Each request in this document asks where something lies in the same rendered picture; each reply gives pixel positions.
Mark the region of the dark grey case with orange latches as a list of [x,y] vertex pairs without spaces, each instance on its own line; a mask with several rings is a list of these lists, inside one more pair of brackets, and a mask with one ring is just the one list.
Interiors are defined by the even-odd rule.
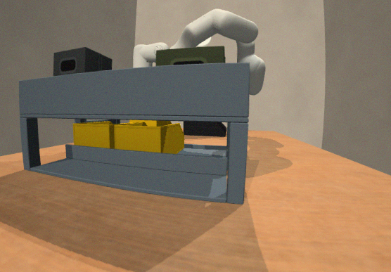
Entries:
[[112,70],[112,59],[90,48],[76,48],[54,53],[53,76]]

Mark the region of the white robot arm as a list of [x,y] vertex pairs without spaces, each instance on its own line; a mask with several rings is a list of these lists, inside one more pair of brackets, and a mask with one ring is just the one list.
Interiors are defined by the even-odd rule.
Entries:
[[193,48],[217,33],[236,40],[237,63],[250,64],[250,95],[257,95],[262,89],[266,70],[264,61],[255,55],[258,27],[250,20],[221,9],[214,9],[188,24],[171,48],[164,43],[135,46],[133,67],[152,67],[156,63],[156,50]]

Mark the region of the grey shelf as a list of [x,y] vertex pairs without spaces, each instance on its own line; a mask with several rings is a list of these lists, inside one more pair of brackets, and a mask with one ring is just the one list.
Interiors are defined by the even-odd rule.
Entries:
[[[23,166],[122,190],[243,205],[249,95],[249,63],[135,67],[20,80]],[[227,122],[227,141],[184,144],[177,154],[66,144],[65,159],[41,165],[37,118],[113,124],[121,119]]]

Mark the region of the dark green case with orange latches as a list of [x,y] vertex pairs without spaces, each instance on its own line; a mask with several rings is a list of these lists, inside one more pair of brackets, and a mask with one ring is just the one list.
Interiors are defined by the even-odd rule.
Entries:
[[155,66],[205,63],[224,63],[224,46],[173,48],[156,51]]

